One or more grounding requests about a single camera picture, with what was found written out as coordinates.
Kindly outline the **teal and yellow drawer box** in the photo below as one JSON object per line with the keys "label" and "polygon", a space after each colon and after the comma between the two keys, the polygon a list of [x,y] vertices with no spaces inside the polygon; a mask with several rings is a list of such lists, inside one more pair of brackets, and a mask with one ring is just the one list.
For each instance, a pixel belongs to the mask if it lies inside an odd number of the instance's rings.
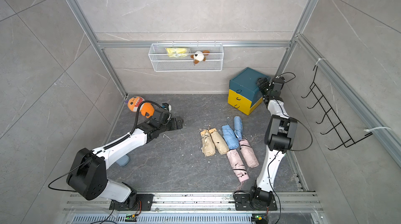
{"label": "teal and yellow drawer box", "polygon": [[229,82],[228,104],[245,115],[250,115],[263,100],[256,84],[259,78],[267,78],[270,81],[269,76],[247,67],[231,79]]}

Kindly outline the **beige umbrella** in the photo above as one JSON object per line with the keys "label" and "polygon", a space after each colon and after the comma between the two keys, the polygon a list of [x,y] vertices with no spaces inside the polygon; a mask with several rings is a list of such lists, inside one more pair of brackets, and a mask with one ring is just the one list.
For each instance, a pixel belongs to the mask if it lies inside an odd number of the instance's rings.
{"label": "beige umbrella", "polygon": [[228,147],[226,141],[224,140],[224,138],[219,134],[217,129],[209,129],[208,131],[211,135],[212,141],[213,141],[216,149],[218,150],[218,152],[221,155],[226,154],[229,151],[229,147]]}
{"label": "beige umbrella", "polygon": [[200,131],[200,136],[201,136],[201,141],[202,141],[202,147],[201,151],[204,154],[205,157],[210,157],[215,155],[216,153],[216,147],[215,144],[212,140],[212,136],[209,132],[208,129],[199,129]]}

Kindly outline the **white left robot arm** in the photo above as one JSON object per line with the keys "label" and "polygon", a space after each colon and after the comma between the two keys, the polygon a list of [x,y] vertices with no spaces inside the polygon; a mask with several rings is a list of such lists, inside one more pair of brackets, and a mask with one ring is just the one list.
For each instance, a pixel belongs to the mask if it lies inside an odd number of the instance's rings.
{"label": "white left robot arm", "polygon": [[129,152],[144,146],[160,134],[183,128],[183,118],[171,117],[168,108],[157,108],[148,120],[138,124],[136,115],[133,129],[111,143],[89,150],[83,148],[75,156],[66,183],[83,198],[114,201],[120,210],[140,206],[137,191],[126,183],[108,179],[107,170]]}

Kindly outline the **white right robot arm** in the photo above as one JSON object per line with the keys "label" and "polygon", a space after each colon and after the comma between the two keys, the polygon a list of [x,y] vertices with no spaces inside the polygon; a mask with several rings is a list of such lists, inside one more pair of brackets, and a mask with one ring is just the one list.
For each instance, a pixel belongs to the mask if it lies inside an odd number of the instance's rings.
{"label": "white right robot arm", "polygon": [[271,114],[264,137],[266,156],[255,186],[250,190],[250,204],[257,210],[269,207],[274,200],[274,181],[277,171],[286,152],[293,146],[298,125],[297,120],[286,112],[280,97],[285,83],[284,77],[258,78],[256,81],[263,102]]}

